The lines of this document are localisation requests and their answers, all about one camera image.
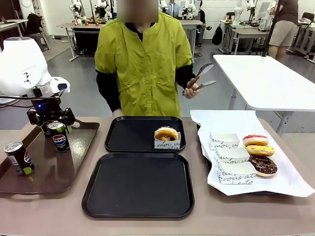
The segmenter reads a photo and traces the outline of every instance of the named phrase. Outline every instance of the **metal tongs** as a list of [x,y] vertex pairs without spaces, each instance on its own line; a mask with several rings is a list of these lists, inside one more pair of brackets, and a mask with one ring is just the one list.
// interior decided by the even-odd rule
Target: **metal tongs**
[[[189,82],[189,84],[187,85],[187,88],[190,89],[191,86],[197,82],[197,80],[200,79],[201,76],[205,75],[209,70],[211,70],[212,68],[214,67],[214,64],[213,63],[208,63],[208,64],[205,64],[203,67],[200,68],[197,76]],[[202,89],[204,87],[207,87],[207,86],[210,86],[210,85],[213,85],[215,84],[216,81],[209,81],[209,82],[205,82],[205,83],[202,83],[198,88],[196,88],[195,90],[199,90],[199,89]]]

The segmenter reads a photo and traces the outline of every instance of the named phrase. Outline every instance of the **brown tray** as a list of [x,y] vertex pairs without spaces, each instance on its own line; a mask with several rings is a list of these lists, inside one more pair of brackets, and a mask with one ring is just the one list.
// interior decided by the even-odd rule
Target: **brown tray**
[[29,176],[20,176],[6,158],[0,165],[0,193],[33,195],[67,191],[99,128],[99,123],[77,122],[80,127],[73,127],[72,132],[67,133],[70,151],[64,153],[58,153],[53,141],[46,139],[38,127],[24,138],[22,142],[35,171]]

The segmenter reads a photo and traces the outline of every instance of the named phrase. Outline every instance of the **soda can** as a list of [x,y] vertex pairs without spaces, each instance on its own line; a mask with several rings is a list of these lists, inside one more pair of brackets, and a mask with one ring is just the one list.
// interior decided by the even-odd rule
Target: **soda can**
[[55,121],[48,125],[55,147],[58,152],[65,152],[69,149],[69,141],[65,132],[64,124]]
[[51,139],[51,133],[50,133],[50,129],[48,128],[49,124],[52,123],[53,121],[48,121],[48,122],[44,122],[41,126],[38,126],[41,128],[41,130],[43,131],[46,139]]
[[27,176],[35,170],[35,166],[22,142],[12,142],[4,148],[4,151],[20,175]]

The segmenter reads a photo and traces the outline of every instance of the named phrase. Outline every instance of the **frosted donut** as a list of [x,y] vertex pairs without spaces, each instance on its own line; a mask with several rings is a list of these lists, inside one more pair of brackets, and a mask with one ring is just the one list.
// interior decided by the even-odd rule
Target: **frosted donut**
[[155,138],[162,141],[174,141],[178,140],[178,134],[175,129],[162,127],[156,131]]
[[244,146],[248,145],[261,145],[266,146],[268,145],[268,138],[262,135],[248,135],[245,138],[243,138],[243,144]]
[[249,161],[255,167],[259,176],[270,177],[278,171],[277,165],[268,157],[251,155]]
[[275,153],[275,150],[269,146],[249,145],[246,150],[250,155],[256,156],[272,156]]

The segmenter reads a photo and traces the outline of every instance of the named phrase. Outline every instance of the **person's right hand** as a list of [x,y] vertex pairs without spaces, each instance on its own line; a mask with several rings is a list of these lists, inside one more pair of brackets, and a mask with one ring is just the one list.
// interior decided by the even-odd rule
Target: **person's right hand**
[[123,112],[122,112],[121,109],[117,109],[117,110],[113,111],[113,117],[114,117],[114,118],[122,117],[123,115],[124,115],[124,114],[123,114]]

